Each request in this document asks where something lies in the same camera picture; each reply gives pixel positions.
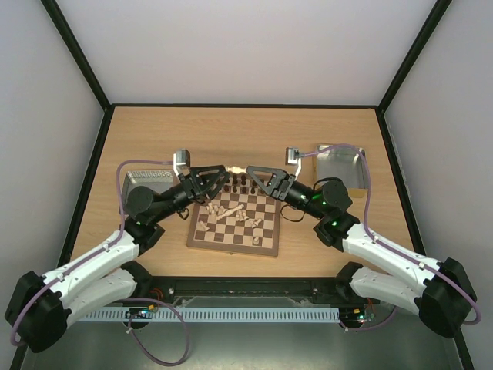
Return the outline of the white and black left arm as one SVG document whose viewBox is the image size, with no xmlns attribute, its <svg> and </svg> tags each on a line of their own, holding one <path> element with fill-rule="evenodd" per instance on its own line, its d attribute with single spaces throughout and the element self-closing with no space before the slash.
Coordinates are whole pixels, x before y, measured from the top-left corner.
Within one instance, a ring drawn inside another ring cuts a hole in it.
<svg viewBox="0 0 493 370">
<path fill-rule="evenodd" d="M 173 170 L 178 181 L 162 193 L 139 185 L 119 196 L 120 225 L 99 245 L 54 270 L 18 279 L 5 311 L 12 345 L 42 352 L 91 311 L 146 290 L 149 273 L 136 258 L 163 236 L 159 222 L 174 214 L 185 219 L 189 205 L 212 200 L 229 179 L 223 165 Z"/>
</svg>

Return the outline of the white pawn chess piece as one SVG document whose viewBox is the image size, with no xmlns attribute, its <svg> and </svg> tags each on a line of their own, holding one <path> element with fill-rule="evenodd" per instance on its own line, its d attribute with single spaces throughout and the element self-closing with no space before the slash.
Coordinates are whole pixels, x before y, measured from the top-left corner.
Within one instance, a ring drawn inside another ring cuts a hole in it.
<svg viewBox="0 0 493 370">
<path fill-rule="evenodd" d="M 230 173 L 233 173 L 233 174 L 242 174 L 242 173 L 246 173 L 247 172 L 247 169 L 246 168 L 242 168 L 242 167 L 239 167 L 239 166 L 227 166 L 226 167 L 226 170 Z"/>
</svg>

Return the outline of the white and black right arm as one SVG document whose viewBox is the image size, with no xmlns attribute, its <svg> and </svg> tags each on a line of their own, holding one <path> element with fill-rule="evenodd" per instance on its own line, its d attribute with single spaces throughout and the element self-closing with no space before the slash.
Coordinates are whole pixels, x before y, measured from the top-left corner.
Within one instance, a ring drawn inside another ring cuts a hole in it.
<svg viewBox="0 0 493 370">
<path fill-rule="evenodd" d="M 275 200 L 316 218 L 314 231 L 328 247 L 352 254 L 380 268 L 352 268 L 352 275 L 336 283 L 337 296 L 346 302 L 375 298 L 417 315 L 435 334 L 453 338 L 467 316 L 477 310 L 477 296 L 464 266 L 409 251 L 382 237 L 350 213 L 352 204 L 341 179 L 326 177 L 322 186 L 308 187 L 285 170 L 248 166 L 251 178 Z"/>
</svg>

